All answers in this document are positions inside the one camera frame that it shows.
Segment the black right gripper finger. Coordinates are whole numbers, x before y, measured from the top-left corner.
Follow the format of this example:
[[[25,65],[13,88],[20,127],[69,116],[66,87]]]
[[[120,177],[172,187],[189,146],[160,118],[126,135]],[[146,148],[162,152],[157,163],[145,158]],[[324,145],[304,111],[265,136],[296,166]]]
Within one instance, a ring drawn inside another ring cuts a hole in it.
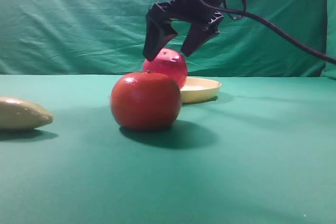
[[[198,48],[218,34],[219,29],[217,25],[203,27],[198,24],[191,24],[188,34],[181,46],[181,53],[183,53],[184,56],[189,57]]]

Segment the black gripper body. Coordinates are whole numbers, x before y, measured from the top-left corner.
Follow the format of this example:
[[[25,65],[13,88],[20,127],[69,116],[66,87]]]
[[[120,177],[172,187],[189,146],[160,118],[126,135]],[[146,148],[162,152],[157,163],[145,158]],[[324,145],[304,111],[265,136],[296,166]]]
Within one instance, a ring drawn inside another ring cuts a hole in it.
[[[170,0],[155,3],[146,14],[147,33],[175,33],[172,21],[191,24],[190,33],[218,33],[226,0]]]

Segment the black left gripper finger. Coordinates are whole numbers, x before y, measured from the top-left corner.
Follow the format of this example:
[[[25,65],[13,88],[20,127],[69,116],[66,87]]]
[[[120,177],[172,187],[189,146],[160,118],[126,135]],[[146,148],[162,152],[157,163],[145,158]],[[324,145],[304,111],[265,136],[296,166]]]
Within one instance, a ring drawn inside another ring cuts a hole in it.
[[[153,61],[165,45],[178,35],[171,20],[155,20],[146,15],[146,37],[143,55],[147,61]]]

